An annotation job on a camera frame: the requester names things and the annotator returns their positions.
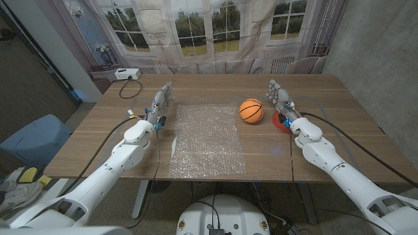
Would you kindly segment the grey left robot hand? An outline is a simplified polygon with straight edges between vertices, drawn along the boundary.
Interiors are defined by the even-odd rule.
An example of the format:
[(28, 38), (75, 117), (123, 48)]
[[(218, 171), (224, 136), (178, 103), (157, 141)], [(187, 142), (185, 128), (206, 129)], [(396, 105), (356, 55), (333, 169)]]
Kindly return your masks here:
[(152, 105), (146, 115), (146, 121), (156, 125), (159, 119), (165, 116), (169, 106), (173, 102), (172, 83), (167, 82), (154, 96)]

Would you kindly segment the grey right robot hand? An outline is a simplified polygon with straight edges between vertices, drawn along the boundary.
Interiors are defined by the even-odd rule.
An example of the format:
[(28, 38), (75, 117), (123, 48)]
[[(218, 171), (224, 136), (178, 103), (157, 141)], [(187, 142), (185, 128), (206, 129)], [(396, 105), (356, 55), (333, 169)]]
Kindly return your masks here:
[(301, 117), (293, 99), (275, 80), (270, 80), (268, 87), (269, 92), (266, 94), (266, 97), (274, 104), (277, 112), (285, 117), (283, 122), (290, 126), (292, 122)]

